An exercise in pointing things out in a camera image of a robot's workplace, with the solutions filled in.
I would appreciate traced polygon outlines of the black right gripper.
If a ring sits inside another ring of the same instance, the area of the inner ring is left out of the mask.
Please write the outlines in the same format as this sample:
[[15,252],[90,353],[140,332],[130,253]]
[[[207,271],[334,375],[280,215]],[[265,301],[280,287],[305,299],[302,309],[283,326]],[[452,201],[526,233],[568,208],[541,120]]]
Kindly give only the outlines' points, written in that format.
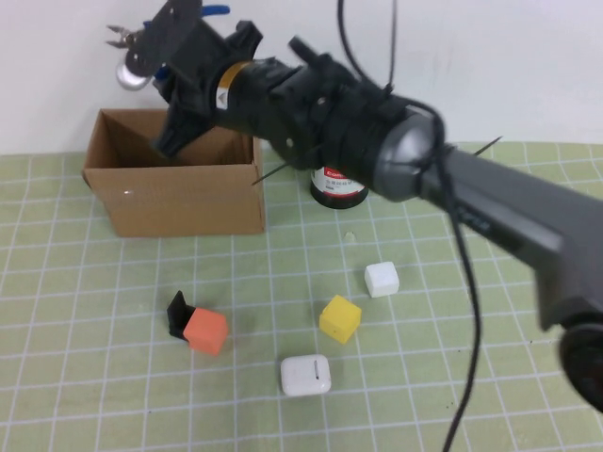
[[167,42],[167,75],[156,80],[159,94],[169,104],[155,149],[172,159],[188,144],[216,124],[218,83],[227,69],[253,59],[263,39],[251,21],[240,21],[235,31],[223,37],[205,20],[190,24],[167,24],[162,30]]

